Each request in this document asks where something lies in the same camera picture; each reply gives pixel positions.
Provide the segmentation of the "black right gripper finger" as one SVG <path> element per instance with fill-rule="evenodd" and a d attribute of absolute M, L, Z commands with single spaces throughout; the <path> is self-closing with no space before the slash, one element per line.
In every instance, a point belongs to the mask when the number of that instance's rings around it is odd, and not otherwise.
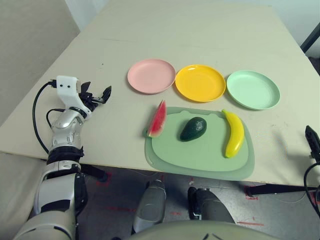
<path fill-rule="evenodd" d="M 309 144 L 312 158 L 319 159 L 320 158 L 320 138 L 318 134 L 309 125 L 307 125 L 305 128 L 305 138 Z"/>

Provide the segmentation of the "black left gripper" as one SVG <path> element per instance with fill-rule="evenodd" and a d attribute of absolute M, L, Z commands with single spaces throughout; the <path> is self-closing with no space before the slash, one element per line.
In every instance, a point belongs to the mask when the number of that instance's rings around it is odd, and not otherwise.
<path fill-rule="evenodd" d="M 82 103 L 91 111 L 93 112 L 99 104 L 104 104 L 108 101 L 111 96 L 112 86 L 110 85 L 107 87 L 103 93 L 102 97 L 94 97 L 92 93 L 87 92 L 89 89 L 91 82 L 84 82 L 80 86 L 80 93 L 78 94 Z"/>

